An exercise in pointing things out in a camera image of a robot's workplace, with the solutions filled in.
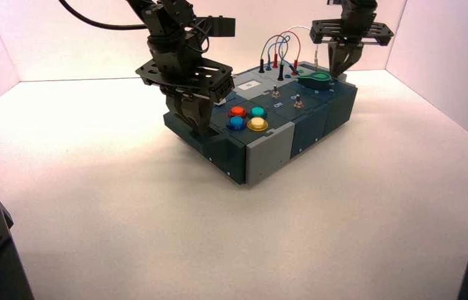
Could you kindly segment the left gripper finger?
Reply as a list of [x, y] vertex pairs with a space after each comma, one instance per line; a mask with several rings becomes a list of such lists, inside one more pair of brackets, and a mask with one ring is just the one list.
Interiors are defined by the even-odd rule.
[[197, 132], [200, 135], [205, 135], [209, 130], [209, 123], [214, 106], [214, 102], [209, 99], [198, 99], [195, 121], [197, 125]]
[[180, 95], [167, 95], [166, 106], [170, 113], [173, 113], [176, 117], [186, 123], [193, 132], [196, 132], [196, 123], [189, 114], [189, 108], [194, 104], [194, 100], [189, 97], [183, 97]]

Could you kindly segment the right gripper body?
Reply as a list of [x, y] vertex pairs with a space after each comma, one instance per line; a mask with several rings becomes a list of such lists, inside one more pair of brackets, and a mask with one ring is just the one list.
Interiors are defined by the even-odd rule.
[[365, 44], [387, 46], [394, 33], [381, 22], [353, 25], [350, 20], [326, 19], [313, 21], [309, 35], [314, 44], [349, 40], [359, 43], [363, 39], [373, 39], [374, 42], [365, 42]]

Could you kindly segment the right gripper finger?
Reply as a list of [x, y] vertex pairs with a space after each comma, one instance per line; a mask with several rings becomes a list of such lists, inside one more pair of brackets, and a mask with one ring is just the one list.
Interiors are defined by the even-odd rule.
[[363, 43], [348, 44], [346, 50], [347, 54], [344, 60], [344, 71], [347, 71], [360, 60], [363, 51]]
[[328, 44], [329, 70], [332, 78], [338, 78], [343, 72], [345, 47], [338, 42]]

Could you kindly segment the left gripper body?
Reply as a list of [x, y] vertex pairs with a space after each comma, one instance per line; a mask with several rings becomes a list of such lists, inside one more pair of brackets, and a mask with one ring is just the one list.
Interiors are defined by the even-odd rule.
[[159, 87], [165, 95], [181, 93], [211, 103], [220, 102], [235, 87], [232, 67], [206, 58], [200, 59], [195, 67], [183, 75], [170, 75], [161, 71], [152, 60], [137, 68], [136, 74], [144, 84]]

